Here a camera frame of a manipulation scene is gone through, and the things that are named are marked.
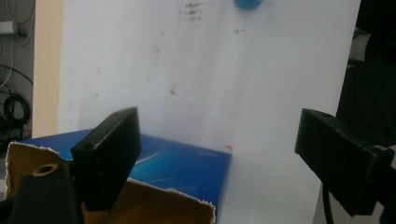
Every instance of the wire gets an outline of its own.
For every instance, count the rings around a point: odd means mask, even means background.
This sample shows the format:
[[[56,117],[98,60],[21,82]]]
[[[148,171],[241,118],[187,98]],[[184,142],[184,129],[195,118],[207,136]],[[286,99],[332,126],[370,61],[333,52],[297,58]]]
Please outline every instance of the wire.
[[[13,67],[14,67],[14,45],[11,43],[11,67],[9,69],[9,73],[8,73],[6,80],[0,85],[0,87],[3,87],[4,85],[6,85],[7,82],[9,81],[9,78],[11,77],[11,74],[12,74]]]
[[[6,8],[7,8],[7,12],[8,12],[9,17],[10,17],[12,20],[16,21],[16,18],[13,17],[13,16],[11,15],[11,12],[9,12],[8,0],[6,0]]]
[[[326,217],[327,224],[334,224],[334,220],[332,220],[332,205],[330,204],[330,195],[329,191],[322,186],[322,196],[323,196],[323,207],[324,207],[324,216]]]
[[[23,47],[23,46],[27,45],[27,44],[29,43],[29,41],[30,41],[32,35],[33,35],[33,28],[34,28],[34,27],[35,27],[35,17],[33,17],[32,25],[30,26],[30,31],[29,31],[29,34],[28,34],[27,38],[25,39],[25,41],[22,42],[22,43],[18,43],[18,42],[15,40],[15,38],[12,37],[12,42],[14,42],[14,44],[15,44],[16,46],[18,46],[18,47]]]
[[[15,104],[20,103],[23,111],[23,116],[20,119],[15,118]],[[15,122],[17,125],[24,125],[29,123],[30,121],[30,109],[29,105],[23,99],[23,97],[16,92],[12,93],[5,101],[4,101],[4,117],[12,122]]]
[[[18,73],[19,75],[21,75],[21,76],[23,76],[24,78],[26,78],[26,80],[28,80],[28,81],[32,84],[32,86],[33,86],[33,81],[32,81],[32,79],[30,79],[28,76],[26,76],[24,73],[20,72],[19,70],[15,69],[15,68],[13,68],[13,67],[9,67],[9,66],[3,65],[3,64],[0,64],[0,67],[4,67],[4,68],[6,68],[6,69],[9,69],[10,71],[14,71],[14,72]]]
[[[18,4],[17,4],[18,2],[17,1],[15,1],[15,10],[16,10],[16,18],[18,18]],[[35,12],[35,1],[33,2],[33,6],[32,6],[32,9],[31,9],[31,11],[30,11],[30,14],[29,14],[29,16],[27,17],[27,19],[26,20],[24,20],[24,21],[17,21],[17,20],[15,20],[16,21],[16,23],[18,23],[18,24],[25,24],[26,22],[28,22],[29,20],[30,20],[30,18],[32,18],[32,15],[34,14],[34,12]]]

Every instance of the blue box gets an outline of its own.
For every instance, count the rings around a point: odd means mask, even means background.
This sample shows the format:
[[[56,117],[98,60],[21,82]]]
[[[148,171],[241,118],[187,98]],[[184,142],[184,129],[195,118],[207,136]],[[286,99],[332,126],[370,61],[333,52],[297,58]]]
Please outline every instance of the blue box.
[[[48,147],[67,161],[70,149],[91,130],[56,134],[21,141]],[[160,189],[173,189],[219,210],[220,197],[228,173],[231,154],[141,135],[142,153],[130,177]]]

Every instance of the black cable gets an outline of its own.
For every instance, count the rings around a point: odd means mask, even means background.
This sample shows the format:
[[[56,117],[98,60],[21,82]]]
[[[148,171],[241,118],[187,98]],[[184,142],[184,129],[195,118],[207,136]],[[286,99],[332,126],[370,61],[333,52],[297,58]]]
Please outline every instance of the black cable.
[[[322,196],[323,196],[323,207],[324,207],[324,216],[326,217],[327,224],[334,224],[332,220],[332,205],[330,204],[330,195],[329,191],[322,186]]]
[[[15,118],[14,116],[14,108],[15,108],[15,103],[20,103],[22,110],[23,110],[23,116],[20,119]],[[26,101],[22,98],[21,95],[17,94],[16,92],[13,92],[4,102],[4,116],[6,119],[14,122],[16,125],[24,125],[27,124],[30,121],[30,109],[29,105],[26,103]]]
[[[26,78],[26,79],[32,84],[32,86],[33,86],[33,81],[32,81],[32,79],[30,79],[30,78],[29,78],[28,76],[26,76],[24,73],[18,71],[18,70],[15,69],[15,68],[12,68],[12,67],[9,67],[9,66],[3,65],[3,64],[0,64],[0,67],[4,67],[4,68],[6,68],[6,69],[9,69],[9,70],[12,70],[12,71],[18,73],[19,75],[21,75],[21,76],[23,76],[24,78]]]

